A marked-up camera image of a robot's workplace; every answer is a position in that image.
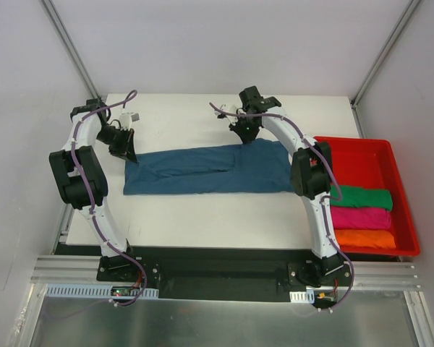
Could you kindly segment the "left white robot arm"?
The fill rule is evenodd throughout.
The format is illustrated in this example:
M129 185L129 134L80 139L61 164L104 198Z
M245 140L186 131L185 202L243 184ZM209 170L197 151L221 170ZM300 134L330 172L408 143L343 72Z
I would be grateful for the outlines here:
M132 114L123 113L113 121L110 115L110 107L100 99L73 108L69 138L49 155L49 163L61 199L80 212L100 245L97 280L140 285L145 276L109 209L108 181L94 150L100 141L115 158L137 162Z

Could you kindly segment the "blue t shirt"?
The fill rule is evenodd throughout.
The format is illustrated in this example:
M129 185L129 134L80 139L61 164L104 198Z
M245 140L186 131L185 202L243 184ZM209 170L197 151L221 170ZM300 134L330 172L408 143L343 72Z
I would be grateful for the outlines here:
M277 141L167 150L137 156L125 195L293 192L289 154Z

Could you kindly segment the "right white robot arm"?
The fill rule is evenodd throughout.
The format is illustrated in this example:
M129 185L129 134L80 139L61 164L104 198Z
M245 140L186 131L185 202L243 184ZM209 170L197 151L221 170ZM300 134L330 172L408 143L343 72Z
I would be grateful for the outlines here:
M281 102L263 97L255 86L239 93L242 107L230 107L229 129L249 144L261 128L285 147L291 159L290 183L305 206L312 237L314 260L296 271L296 279L313 288L328 285L344 266L344 256L333 228L331 200L342 193L333 175L332 152L327 142L308 136L292 121Z

